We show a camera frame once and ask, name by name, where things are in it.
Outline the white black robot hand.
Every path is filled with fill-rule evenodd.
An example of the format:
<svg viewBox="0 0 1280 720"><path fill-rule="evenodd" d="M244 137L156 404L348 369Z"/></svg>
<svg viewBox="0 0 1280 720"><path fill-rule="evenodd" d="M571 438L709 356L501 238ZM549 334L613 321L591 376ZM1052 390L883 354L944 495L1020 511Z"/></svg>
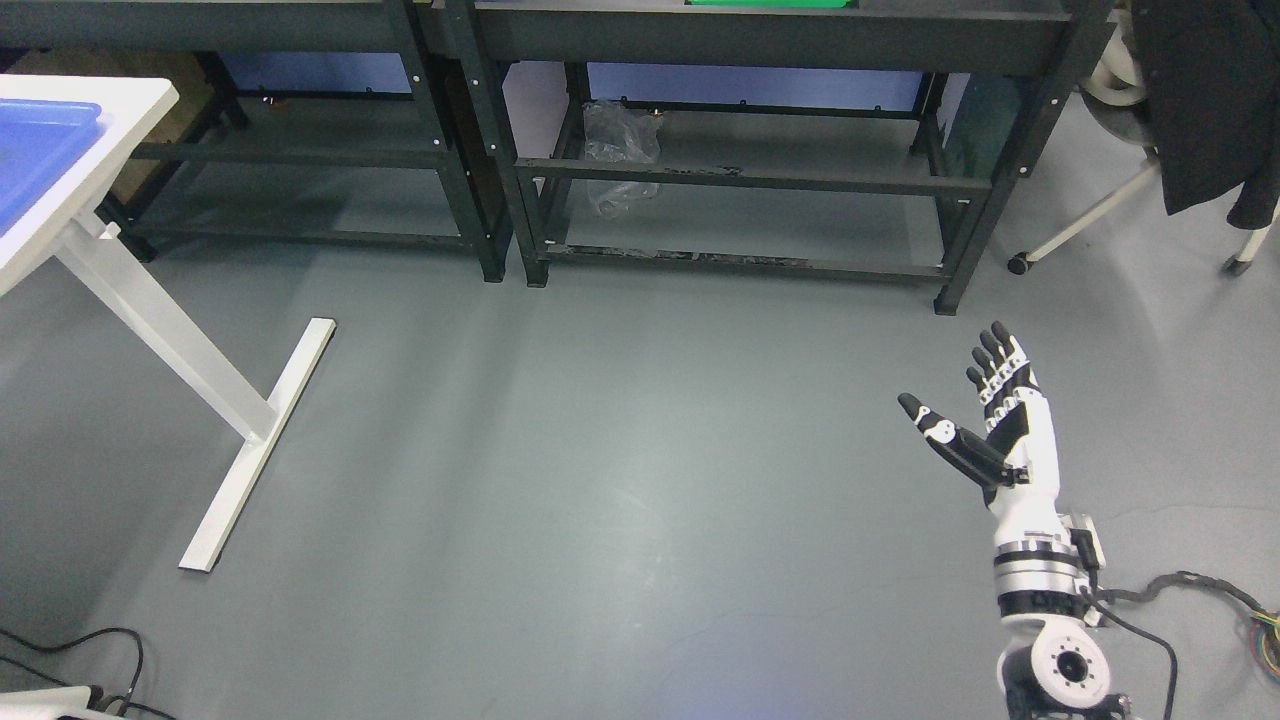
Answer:
<svg viewBox="0 0 1280 720"><path fill-rule="evenodd" d="M899 405L925 443L973 480L996 520L995 544L1066 544L1059 518L1060 468L1048 400L1030 359L1000 322L982 331L966 378L975 386L984 433L960 427L910 393Z"/></svg>

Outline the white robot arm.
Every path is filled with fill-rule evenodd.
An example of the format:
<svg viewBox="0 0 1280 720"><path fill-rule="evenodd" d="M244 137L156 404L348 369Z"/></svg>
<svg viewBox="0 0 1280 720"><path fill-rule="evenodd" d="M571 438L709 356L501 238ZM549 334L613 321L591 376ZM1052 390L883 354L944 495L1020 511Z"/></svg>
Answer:
<svg viewBox="0 0 1280 720"><path fill-rule="evenodd" d="M1000 544L995 588L1011 639L996 678L1010 719L1129 719L1132 701L1112 689L1105 652L1091 634L1101 614L1085 598L1105 566L1093 519L1060 515L1068 538Z"/></svg>

